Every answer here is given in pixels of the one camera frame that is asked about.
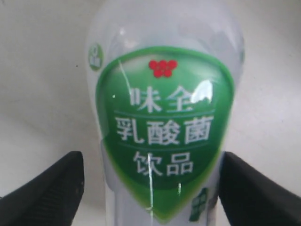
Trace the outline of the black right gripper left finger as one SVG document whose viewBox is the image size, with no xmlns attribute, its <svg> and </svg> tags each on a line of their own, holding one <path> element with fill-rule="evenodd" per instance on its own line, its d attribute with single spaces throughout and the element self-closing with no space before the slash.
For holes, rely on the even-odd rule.
<svg viewBox="0 0 301 226">
<path fill-rule="evenodd" d="M 84 193 L 84 162 L 71 151 L 0 199 L 2 226 L 70 226 Z"/>
</svg>

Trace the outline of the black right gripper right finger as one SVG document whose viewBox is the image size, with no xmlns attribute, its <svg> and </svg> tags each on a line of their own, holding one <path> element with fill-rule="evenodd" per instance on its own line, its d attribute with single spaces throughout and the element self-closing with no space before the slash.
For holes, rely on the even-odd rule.
<svg viewBox="0 0 301 226">
<path fill-rule="evenodd" d="M 232 226 L 299 226 L 301 198 L 225 152 L 219 198 Z"/>
</svg>

